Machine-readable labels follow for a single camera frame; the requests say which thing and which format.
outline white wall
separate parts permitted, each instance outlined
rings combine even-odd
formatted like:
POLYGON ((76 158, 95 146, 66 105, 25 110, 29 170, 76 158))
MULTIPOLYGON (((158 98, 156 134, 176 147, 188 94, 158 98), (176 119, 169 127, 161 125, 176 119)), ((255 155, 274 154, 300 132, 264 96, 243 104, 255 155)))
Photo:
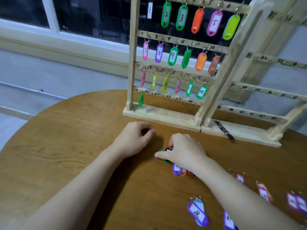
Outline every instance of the white wall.
MULTIPOLYGON (((293 37, 285 45, 284 50, 280 53, 280 57, 307 63, 306 35, 307 27, 298 27, 293 37)), ((0 50, 0 81, 38 91, 42 89, 44 92, 65 98, 97 90, 127 89, 126 77, 5 50, 0 50)), ((272 65, 260 85, 306 94, 307 72, 305 69, 278 64, 272 65)), ((59 98, 0 85, 0 106, 36 115, 59 101, 59 98)), ((228 100, 222 100, 222 104, 285 115, 297 104, 297 100, 253 93, 245 104, 237 104, 228 100)), ((306 120, 305 115, 292 128, 307 135, 306 120)))

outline window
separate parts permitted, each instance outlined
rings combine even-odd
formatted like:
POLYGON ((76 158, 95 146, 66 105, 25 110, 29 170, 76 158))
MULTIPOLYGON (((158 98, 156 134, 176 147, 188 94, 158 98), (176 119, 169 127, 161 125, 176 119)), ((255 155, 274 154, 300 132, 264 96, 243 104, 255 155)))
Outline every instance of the window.
MULTIPOLYGON (((149 0, 141 0, 139 30, 148 30, 160 34, 171 35, 179 38, 188 38, 195 41, 207 42, 222 46, 229 46, 232 40, 222 39, 228 19, 232 12, 223 11, 223 18, 217 34, 209 37, 206 29, 213 13, 213 9, 205 8, 205 14, 198 33, 193 34, 191 27, 194 14, 198 7, 189 5, 188 17, 185 28, 176 30, 177 13, 180 3, 172 2, 170 24, 167 28, 161 26, 161 15, 165 0, 154 0, 152 19, 147 19, 147 3, 149 0)), ((227 0, 232 2, 249 4, 251 0, 227 0)), ((62 31, 101 38, 108 41, 129 43, 130 29, 130 3, 131 0, 53 0, 59 26, 62 31)), ((144 39, 138 38, 138 46, 143 47, 144 39)), ((156 50, 157 40, 152 40, 149 47, 156 50)), ((169 53, 173 44, 165 43, 164 52, 169 53)), ((186 46, 178 46, 179 55, 183 56, 186 46)), ((192 58, 197 58, 202 52, 194 48, 192 58)), ((212 60, 215 52, 208 51, 208 60, 212 60)))
POLYGON ((49 27, 42 0, 0 0, 0 18, 49 27))

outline wooden table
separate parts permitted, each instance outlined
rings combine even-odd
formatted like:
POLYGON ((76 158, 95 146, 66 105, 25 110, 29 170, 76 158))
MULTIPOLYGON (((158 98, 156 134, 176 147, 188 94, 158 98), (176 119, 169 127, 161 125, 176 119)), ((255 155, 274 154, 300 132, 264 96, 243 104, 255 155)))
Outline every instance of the wooden table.
MULTIPOLYGON (((122 115, 126 91, 91 92, 51 106, 29 120, 0 154, 0 226, 20 223, 89 165, 129 121, 122 115)), ((145 95, 145 104, 195 114, 197 107, 145 95)), ((215 119, 269 128, 270 123, 226 112, 215 119)), ((153 123, 157 135, 137 156, 114 172, 89 229, 200 229, 187 211, 190 197, 200 195, 209 229, 223 229, 223 209, 195 176, 177 177, 172 165, 154 158, 172 134, 190 134, 224 169, 243 171, 247 186, 263 182, 273 204, 299 222, 287 208, 290 190, 307 192, 307 137, 292 130, 274 148, 153 123)))

